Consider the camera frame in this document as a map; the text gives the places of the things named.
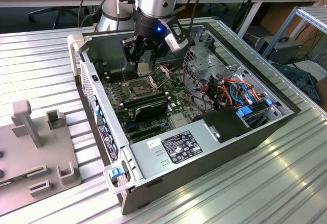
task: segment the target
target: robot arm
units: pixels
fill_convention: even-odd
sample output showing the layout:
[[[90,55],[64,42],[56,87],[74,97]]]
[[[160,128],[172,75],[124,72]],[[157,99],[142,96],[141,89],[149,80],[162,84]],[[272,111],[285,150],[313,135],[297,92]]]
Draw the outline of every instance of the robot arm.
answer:
[[[136,24],[134,36],[123,40],[127,61],[137,69],[145,51],[152,51],[152,68],[155,61],[176,52],[188,44],[188,34],[171,13],[175,0],[138,0],[136,2]]]

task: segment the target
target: desk leg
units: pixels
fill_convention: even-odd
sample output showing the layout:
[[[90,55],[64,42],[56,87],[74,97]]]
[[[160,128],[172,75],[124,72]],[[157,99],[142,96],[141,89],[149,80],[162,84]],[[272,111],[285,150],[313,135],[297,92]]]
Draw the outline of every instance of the desk leg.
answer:
[[[322,2],[322,0],[319,0],[317,2],[315,2],[312,7],[316,7],[316,6],[319,6],[320,3]],[[297,33],[302,29],[303,25],[306,23],[305,20],[301,20],[300,23],[296,26],[296,28],[293,30],[293,32],[291,33],[290,37],[291,38],[294,38],[295,35],[297,35]]]
[[[243,25],[241,26],[239,33],[237,34],[241,39],[243,38],[244,34],[246,33],[246,30],[249,28],[252,20],[254,19],[256,13],[259,10],[261,4],[262,4],[262,1],[253,3],[253,6],[251,7],[249,14],[247,15]]]

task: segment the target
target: metal shelf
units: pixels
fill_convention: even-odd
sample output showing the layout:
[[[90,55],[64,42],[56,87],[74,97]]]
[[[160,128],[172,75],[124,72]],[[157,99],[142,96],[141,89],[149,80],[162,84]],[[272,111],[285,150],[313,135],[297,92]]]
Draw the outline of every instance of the metal shelf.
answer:
[[[266,50],[262,53],[264,58],[268,57],[268,54],[274,48],[276,43],[282,37],[282,34],[286,28],[291,24],[295,16],[301,17],[306,22],[315,26],[325,34],[327,34],[327,7],[295,7],[291,14],[287,17],[272,42],[268,45]]]

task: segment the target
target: blue latch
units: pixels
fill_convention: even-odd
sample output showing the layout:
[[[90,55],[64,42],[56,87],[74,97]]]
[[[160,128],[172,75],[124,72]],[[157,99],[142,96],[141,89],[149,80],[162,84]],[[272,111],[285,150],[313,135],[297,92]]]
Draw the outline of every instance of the blue latch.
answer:
[[[99,105],[97,105],[96,106],[96,115],[99,115],[99,109],[100,109],[100,107],[99,107]]]
[[[237,110],[237,113],[241,116],[244,117],[245,115],[248,115],[250,113],[252,113],[252,110],[246,106],[246,107],[241,107]]]
[[[122,167],[117,167],[117,168],[113,168],[110,170],[109,174],[110,174],[110,177],[114,180],[116,179],[117,177],[120,177],[124,174],[124,169]]]
[[[273,104],[273,102],[272,102],[271,99],[267,98],[266,99],[266,104],[270,107]]]

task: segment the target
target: metal frame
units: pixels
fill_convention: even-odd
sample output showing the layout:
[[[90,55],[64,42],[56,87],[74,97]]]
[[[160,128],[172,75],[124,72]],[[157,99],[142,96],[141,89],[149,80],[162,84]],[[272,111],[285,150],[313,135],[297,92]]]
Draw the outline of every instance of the metal frame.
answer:
[[[0,125],[10,122],[5,109],[8,99],[29,96],[35,116],[44,106],[65,112],[83,179],[81,185],[3,216],[1,221],[326,223],[327,113],[221,21],[208,17],[194,22],[203,21],[226,36],[301,113],[257,149],[122,216],[117,197],[108,193],[104,166],[70,71],[67,36],[93,32],[92,28],[0,35]],[[229,61],[225,50],[216,51]]]
[[[270,42],[266,50],[262,53],[264,58],[268,57],[268,54],[274,48],[278,40],[281,38],[282,34],[286,28],[291,24],[295,16],[302,18],[304,22],[308,22],[311,25],[315,26],[325,34],[327,34],[327,7],[295,7],[291,14],[286,18],[283,25],[275,35],[274,39]],[[300,24],[291,34],[291,37],[294,37],[296,33],[300,30],[303,24]]]

